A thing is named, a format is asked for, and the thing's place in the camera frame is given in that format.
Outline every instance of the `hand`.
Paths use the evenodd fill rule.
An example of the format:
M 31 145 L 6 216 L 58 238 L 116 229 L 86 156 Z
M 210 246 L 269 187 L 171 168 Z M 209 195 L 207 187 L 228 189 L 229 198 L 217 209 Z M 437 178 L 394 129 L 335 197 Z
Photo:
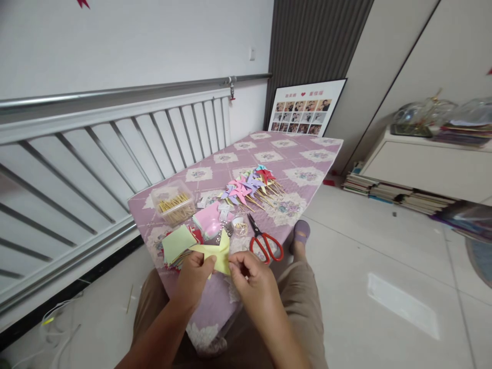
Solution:
M 178 278 L 178 287 L 173 299 L 179 299 L 184 308 L 196 310 L 205 288 L 207 278 L 214 271 L 217 257 L 212 255 L 205 261 L 203 254 L 193 251 L 183 262 Z
M 275 277 L 255 254 L 241 251 L 231 255 L 229 269 L 244 308 L 259 331 L 285 315 Z

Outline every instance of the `cable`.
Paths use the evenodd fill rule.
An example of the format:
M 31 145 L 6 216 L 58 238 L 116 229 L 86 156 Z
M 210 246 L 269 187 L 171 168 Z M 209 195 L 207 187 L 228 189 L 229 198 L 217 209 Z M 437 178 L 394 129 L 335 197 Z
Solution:
M 53 342 L 50 342 L 48 341 L 48 337 L 51 337 L 51 336 L 63 336 L 65 334 L 67 334 L 67 332 L 49 332 L 49 331 L 46 331 L 45 329 L 45 325 L 48 325 L 50 324 L 52 321 L 55 320 L 54 317 L 52 317 L 51 315 L 54 314 L 55 312 L 57 312 L 59 309 L 61 308 L 64 308 L 65 306 L 67 306 L 68 304 L 71 304 L 73 303 L 74 301 L 78 300 L 80 297 L 77 297 L 77 298 L 74 298 L 74 299 L 71 299 L 71 300 L 65 300 L 65 301 L 62 301 L 58 304 L 55 305 L 54 308 L 52 308 L 50 311 L 48 311 L 44 316 L 43 316 L 43 319 L 41 320 L 41 323 L 39 324 L 39 337 L 42 341 L 42 343 L 46 343 L 48 345 L 52 345 Z M 80 328 L 81 324 L 79 324 L 77 326 L 77 328 L 70 333 L 70 336 L 69 338 L 63 343 L 63 345 L 61 346 L 60 350 L 58 351 L 58 353 L 56 353 L 53 361 L 51 362 L 50 364 L 50 368 L 53 366 L 53 364 L 58 361 L 58 367 L 59 367 L 59 358 L 60 356 L 62 355 L 63 353 L 63 350 L 65 349 L 65 347 L 67 346 L 68 343 L 70 343 L 70 341 L 72 340 L 72 337 L 75 335 L 75 333 L 78 331 L 78 329 Z M 53 349 L 55 347 L 57 347 L 59 344 L 59 342 L 55 343 L 55 345 L 53 346 Z M 30 360 L 32 359 L 33 357 L 37 356 L 37 355 L 40 355 L 42 353 L 44 353 L 47 349 L 44 348 L 32 355 L 29 355 L 28 357 L 22 359 L 21 361 L 19 361 L 18 363 L 16 363 L 12 369 L 15 369 L 17 366 L 19 366 L 20 364 L 22 364 L 23 362 L 27 361 L 27 360 Z

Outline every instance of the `person's right hand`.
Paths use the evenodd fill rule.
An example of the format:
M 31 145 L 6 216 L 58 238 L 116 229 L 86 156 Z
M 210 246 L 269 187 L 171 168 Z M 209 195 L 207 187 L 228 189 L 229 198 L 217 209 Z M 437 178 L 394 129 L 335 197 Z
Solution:
M 268 329 L 279 316 L 285 315 L 275 277 L 255 254 L 250 251 L 232 254 L 229 269 L 244 308 L 259 331 Z

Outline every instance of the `white radiator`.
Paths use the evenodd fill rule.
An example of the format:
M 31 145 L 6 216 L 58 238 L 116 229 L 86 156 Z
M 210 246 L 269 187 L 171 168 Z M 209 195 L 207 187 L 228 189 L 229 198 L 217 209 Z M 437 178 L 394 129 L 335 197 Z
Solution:
M 229 145 L 229 95 L 0 125 L 0 314 L 135 228 L 128 198 Z

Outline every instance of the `purple tablecloth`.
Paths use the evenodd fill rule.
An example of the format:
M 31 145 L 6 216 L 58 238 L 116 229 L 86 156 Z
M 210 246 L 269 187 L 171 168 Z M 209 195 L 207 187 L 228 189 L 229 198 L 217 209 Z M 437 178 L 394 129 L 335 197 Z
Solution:
M 273 172 L 287 194 L 270 200 L 273 207 L 265 204 L 265 211 L 250 205 L 256 211 L 253 215 L 260 229 L 282 244 L 330 170 L 342 142 L 307 135 L 256 132 L 130 198 L 130 211 L 168 295 L 173 295 L 179 274 L 164 267 L 159 240 L 171 229 L 155 214 L 150 198 L 153 188 L 181 179 L 193 191 L 195 202 L 208 196 L 209 203 L 213 203 L 230 180 L 263 164 Z M 249 227 L 246 237 L 233 236 L 231 253 L 247 250 L 252 235 Z M 212 275 L 187 327 L 199 354 L 213 355 L 225 349 L 225 340 L 218 333 L 239 303 L 230 277 L 221 273 Z

